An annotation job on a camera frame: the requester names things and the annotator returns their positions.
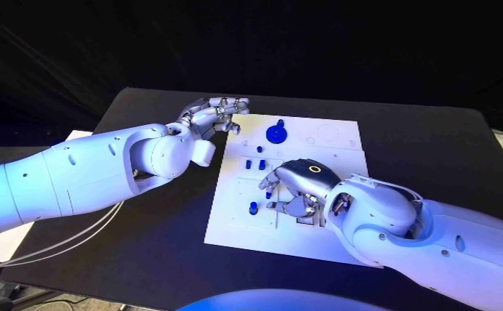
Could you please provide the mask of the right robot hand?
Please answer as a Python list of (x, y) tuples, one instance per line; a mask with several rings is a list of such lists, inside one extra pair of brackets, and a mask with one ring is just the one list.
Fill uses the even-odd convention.
[(267, 208), (296, 218), (313, 217), (339, 183), (335, 171), (321, 162), (305, 158), (288, 161), (264, 177), (260, 189), (272, 193), (283, 185), (293, 198), (270, 202)]

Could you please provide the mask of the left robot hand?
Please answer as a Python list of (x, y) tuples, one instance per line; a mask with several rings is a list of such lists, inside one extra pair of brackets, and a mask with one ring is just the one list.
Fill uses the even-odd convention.
[(233, 116), (249, 114), (249, 105), (249, 98), (202, 98), (185, 107), (179, 123), (190, 127), (197, 140), (210, 140), (217, 132), (233, 132), (239, 135), (241, 125), (233, 121)]

